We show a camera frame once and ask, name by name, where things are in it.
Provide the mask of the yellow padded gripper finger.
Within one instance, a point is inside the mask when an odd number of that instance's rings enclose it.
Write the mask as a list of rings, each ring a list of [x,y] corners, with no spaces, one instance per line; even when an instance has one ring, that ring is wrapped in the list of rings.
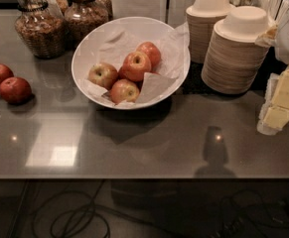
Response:
[[[263,122],[276,130],[282,130],[289,122],[289,68],[279,75],[275,92]]]

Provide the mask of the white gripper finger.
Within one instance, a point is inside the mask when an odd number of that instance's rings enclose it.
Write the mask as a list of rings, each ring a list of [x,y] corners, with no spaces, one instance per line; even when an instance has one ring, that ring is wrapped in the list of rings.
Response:
[[[277,83],[278,83],[279,75],[275,73],[271,73],[269,79],[267,80],[266,91],[264,95],[265,102],[261,106],[258,122],[257,122],[257,131],[263,135],[273,136],[277,134],[277,130],[265,125],[263,122],[263,118],[267,114],[268,108],[270,106],[271,99],[275,92]]]

